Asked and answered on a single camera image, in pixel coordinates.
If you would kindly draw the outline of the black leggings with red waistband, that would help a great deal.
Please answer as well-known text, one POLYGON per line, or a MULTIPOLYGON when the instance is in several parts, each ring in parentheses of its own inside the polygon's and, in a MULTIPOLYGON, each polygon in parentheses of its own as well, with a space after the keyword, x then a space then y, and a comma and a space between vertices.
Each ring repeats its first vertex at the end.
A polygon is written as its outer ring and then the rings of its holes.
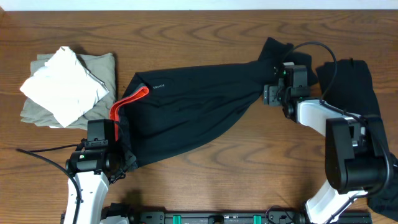
POLYGON ((109 116, 126 156, 127 170, 198 148, 231 128, 277 81, 282 62, 311 67, 309 54, 268 38, 248 63, 137 72, 109 116))

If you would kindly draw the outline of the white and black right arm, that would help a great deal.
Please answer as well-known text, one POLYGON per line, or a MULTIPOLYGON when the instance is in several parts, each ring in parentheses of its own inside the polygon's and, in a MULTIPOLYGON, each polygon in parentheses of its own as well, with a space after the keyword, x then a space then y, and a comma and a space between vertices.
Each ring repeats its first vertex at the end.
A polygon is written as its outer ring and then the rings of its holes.
POLYGON ((347 223, 366 220, 346 209, 359 198, 381 194, 393 178, 382 119, 349 113, 309 95, 307 86, 265 85, 263 102, 282 106, 285 117, 325 138, 326 181, 301 212, 266 212, 269 223, 347 223))

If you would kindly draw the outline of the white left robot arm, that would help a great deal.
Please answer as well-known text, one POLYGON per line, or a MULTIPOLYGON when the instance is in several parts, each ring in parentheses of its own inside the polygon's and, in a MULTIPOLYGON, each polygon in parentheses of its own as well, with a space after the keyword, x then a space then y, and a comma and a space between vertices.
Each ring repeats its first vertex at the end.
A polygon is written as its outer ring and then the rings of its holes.
POLYGON ((132 223, 129 206, 103 207, 111 184, 124 179, 128 168, 116 141, 85 139, 66 161, 68 203, 64 223, 132 223))

